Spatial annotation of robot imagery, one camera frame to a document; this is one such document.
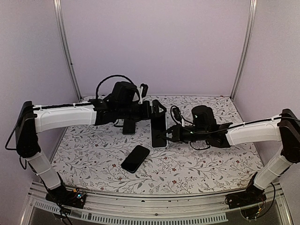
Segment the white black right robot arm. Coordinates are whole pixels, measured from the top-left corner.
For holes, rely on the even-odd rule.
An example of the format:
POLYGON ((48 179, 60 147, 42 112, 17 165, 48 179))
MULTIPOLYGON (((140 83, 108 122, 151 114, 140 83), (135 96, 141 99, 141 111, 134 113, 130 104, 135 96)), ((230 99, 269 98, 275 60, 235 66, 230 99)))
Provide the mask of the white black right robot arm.
POLYGON ((229 148, 244 143, 254 143, 259 147, 277 147, 274 156, 264 161, 264 167, 256 172, 242 200, 253 204, 261 193, 275 179, 300 161, 300 120, 291 109, 283 109, 279 115, 239 124, 217 124, 213 110, 205 105, 192 109, 191 126, 181 123, 170 127, 158 136, 171 142, 187 143, 206 141, 211 147, 229 148))

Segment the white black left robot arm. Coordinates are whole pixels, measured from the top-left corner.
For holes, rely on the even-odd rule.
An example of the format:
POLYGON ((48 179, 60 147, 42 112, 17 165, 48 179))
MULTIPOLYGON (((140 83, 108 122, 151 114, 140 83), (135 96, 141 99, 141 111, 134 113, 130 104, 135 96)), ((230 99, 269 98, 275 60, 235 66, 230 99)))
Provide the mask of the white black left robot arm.
POLYGON ((145 99, 147 89, 146 84, 137 87, 132 82, 117 82, 104 98, 96 94, 87 101, 61 105, 26 101, 10 134, 15 138, 15 148, 5 148, 24 158, 52 197, 66 203, 70 194, 42 151, 39 134, 71 126, 101 126, 117 120, 123 120, 124 135, 134 134, 136 123, 165 117, 166 108, 158 100, 145 99))

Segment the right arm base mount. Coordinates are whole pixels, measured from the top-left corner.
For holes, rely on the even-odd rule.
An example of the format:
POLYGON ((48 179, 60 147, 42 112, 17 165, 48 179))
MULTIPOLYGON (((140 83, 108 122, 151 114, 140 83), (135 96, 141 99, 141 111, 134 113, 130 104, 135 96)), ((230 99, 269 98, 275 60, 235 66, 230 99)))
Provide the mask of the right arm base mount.
POLYGON ((256 175, 257 172, 252 176, 246 190, 225 196, 225 204, 227 204, 230 209, 263 202, 267 199, 264 190, 260 190, 254 186, 256 175))

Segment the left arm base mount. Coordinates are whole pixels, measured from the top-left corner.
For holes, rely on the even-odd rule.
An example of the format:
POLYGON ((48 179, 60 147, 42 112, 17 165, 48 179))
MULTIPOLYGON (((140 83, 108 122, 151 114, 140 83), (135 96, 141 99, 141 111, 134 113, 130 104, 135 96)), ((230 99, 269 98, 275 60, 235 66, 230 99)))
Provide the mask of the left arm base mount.
POLYGON ((52 190, 46 185, 44 185, 44 187, 47 190, 46 200, 54 202, 59 206, 70 206, 79 209, 84 208, 87 197, 85 191, 81 191, 79 188, 68 190, 64 184, 52 190))

